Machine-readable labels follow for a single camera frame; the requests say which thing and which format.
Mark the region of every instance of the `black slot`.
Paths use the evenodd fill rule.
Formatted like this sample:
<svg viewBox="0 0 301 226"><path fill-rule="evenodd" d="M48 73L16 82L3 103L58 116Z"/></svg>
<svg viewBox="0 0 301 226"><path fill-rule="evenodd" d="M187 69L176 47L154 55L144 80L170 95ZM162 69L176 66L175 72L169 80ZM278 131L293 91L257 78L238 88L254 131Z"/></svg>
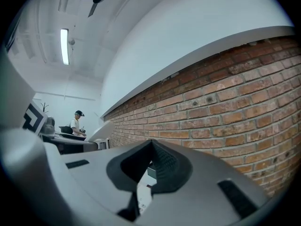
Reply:
<svg viewBox="0 0 301 226"><path fill-rule="evenodd" d="M257 210L257 207L232 181L224 180L217 185L224 192L241 218L245 218Z"/></svg>
<svg viewBox="0 0 301 226"><path fill-rule="evenodd" d="M83 166L86 164L89 164L89 162L87 160L80 160L80 161L73 161L73 162L66 163L66 166L68 169L71 169L71 168L77 168L77 167L80 167L80 166Z"/></svg>

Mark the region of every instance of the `black chair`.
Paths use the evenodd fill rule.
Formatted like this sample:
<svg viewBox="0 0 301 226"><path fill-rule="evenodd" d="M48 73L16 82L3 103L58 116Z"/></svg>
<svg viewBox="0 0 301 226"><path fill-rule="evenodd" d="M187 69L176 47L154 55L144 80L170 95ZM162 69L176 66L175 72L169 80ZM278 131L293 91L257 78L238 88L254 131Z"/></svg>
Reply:
<svg viewBox="0 0 301 226"><path fill-rule="evenodd" d="M61 128L62 133L73 134L73 130L70 126L59 126Z"/></svg>

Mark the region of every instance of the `desk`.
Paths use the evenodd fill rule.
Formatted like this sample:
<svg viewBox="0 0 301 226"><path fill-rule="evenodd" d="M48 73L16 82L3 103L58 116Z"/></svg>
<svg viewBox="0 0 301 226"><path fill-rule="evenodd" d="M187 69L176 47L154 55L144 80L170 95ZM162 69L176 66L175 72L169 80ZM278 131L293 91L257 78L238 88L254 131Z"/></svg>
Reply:
<svg viewBox="0 0 301 226"><path fill-rule="evenodd" d="M44 142L49 142L57 146L60 154L83 153L97 151L98 145L95 142L80 141L62 137L55 134L54 137L42 135Z"/></svg>

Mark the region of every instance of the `white t-shirt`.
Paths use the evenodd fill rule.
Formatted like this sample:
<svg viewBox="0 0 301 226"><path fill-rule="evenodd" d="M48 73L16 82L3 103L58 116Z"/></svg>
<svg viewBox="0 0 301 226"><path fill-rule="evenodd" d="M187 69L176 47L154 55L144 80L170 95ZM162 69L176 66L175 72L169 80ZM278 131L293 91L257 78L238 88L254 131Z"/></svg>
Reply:
<svg viewBox="0 0 301 226"><path fill-rule="evenodd" d="M73 128L75 127L76 130L79 130L79 121L76 120L75 118L72 119L72 121L70 122L70 127Z"/></svg>

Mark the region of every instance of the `white wall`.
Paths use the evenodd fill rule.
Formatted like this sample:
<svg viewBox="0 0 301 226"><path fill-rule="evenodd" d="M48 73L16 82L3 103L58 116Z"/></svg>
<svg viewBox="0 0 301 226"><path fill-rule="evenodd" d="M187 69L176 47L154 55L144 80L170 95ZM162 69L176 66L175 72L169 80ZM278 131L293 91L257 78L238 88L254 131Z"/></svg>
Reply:
<svg viewBox="0 0 301 226"><path fill-rule="evenodd" d="M49 105L45 111L55 119L55 130L65 126L74 118L74 113L81 110L80 127L85 128L87 136L103 123L99 120L99 102L101 84L75 75L69 67L58 72L55 67L35 63L12 63L35 91L33 101L42 108L44 102Z"/></svg>
<svg viewBox="0 0 301 226"><path fill-rule="evenodd" d="M291 35L292 26L275 0L164 0L120 46L103 81L100 114L192 63Z"/></svg>

